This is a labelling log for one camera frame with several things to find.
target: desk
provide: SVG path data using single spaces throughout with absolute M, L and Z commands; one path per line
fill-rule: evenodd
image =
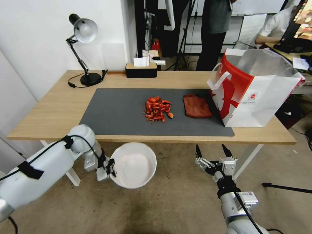
M 79 124 L 97 88 L 208 88 L 206 82 L 215 72 L 158 71 L 156 78 L 128 79 L 125 74 L 107 74 L 100 84 L 88 88 L 71 88 L 67 80 L 82 73 L 68 70 L 32 111 L 8 135 L 10 140 L 59 140 Z M 79 84 L 79 78 L 73 83 Z M 236 179 L 263 144 L 295 144 L 296 140 L 276 117 L 264 128 L 233 128 L 235 136 L 107 136 L 96 135 L 101 141 L 117 142 L 175 142 L 175 143 L 242 143 L 250 145 L 237 161 Z M 71 170 L 67 176 L 78 185 L 80 179 Z
M 280 54 L 281 56 L 285 57 L 286 59 L 288 59 L 289 61 L 293 61 L 292 59 L 293 58 L 300 58 L 300 55 L 307 55 L 307 56 L 310 56 L 312 55 L 312 52 L 306 52 L 306 53 L 285 53 L 285 52 L 282 52 L 278 49 L 275 49 L 273 46 L 275 45 L 274 43 L 265 43 L 265 45 L 267 47 L 269 47 L 271 50 L 275 51 L 276 53 Z
M 282 52 L 278 49 L 275 49 L 273 46 L 275 45 L 274 43 L 265 43 L 266 46 L 270 48 L 270 50 L 275 51 L 276 53 L 280 54 L 290 62 L 292 62 L 293 58 L 300 58 L 300 55 L 307 55 L 310 56 L 312 55 L 312 52 L 307 52 L 307 53 L 285 53 Z M 312 94 L 312 76 L 308 73 L 303 73 L 302 74 L 306 80 L 305 84 L 302 87 L 297 87 L 292 91 L 292 94 Z

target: white bowl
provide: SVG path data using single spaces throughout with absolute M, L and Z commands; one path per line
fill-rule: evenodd
M 117 176 L 111 176 L 111 179 L 127 189 L 146 185 L 156 171 L 156 155 L 143 143 L 126 143 L 116 149 L 111 158 L 115 159 Z

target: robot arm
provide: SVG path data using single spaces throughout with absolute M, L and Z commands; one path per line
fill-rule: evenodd
M 110 173 L 115 175 L 113 159 L 105 157 L 91 128 L 76 126 L 69 136 L 50 143 L 9 173 L 14 174 L 0 186 L 0 222 L 17 208 L 41 197 L 81 155 L 87 171 L 96 169 L 98 181 L 109 178 Z
M 226 234 L 268 234 L 267 230 L 256 224 L 249 214 L 259 202 L 255 194 L 241 192 L 232 179 L 237 158 L 234 158 L 224 145 L 222 147 L 227 157 L 220 158 L 219 161 L 208 161 L 202 157 L 196 145 L 195 163 L 212 175 L 214 182 L 217 183 L 219 188 L 217 195 L 228 228 Z

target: lamp arm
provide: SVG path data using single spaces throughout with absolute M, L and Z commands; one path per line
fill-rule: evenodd
M 78 54 L 76 53 L 73 44 L 78 42 L 77 40 L 73 40 L 72 38 L 75 35 L 71 36 L 70 38 L 66 39 L 67 44 L 70 46 L 71 50 L 73 51 L 74 55 L 76 56 L 76 58 L 78 59 L 78 62 L 80 64 L 80 66 L 83 68 L 85 74 L 88 76 L 89 75 L 89 68 L 88 66 L 84 63 L 84 61 L 82 59 L 79 58 Z

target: desk lamp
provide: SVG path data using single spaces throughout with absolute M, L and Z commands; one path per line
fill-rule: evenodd
M 81 43 L 89 43 L 93 41 L 98 33 L 97 24 L 90 19 L 82 19 L 76 14 L 71 14 L 69 16 L 69 21 L 74 26 L 74 35 L 66 39 L 66 42 L 70 46 L 74 55 L 78 59 L 79 64 L 85 72 L 84 75 L 80 78 L 80 82 L 85 86 L 98 84 L 103 80 L 102 76 L 97 73 L 89 73 L 88 66 L 84 63 L 82 59 L 79 58 L 78 54 L 74 50 L 74 47 L 72 46 L 78 41 Z

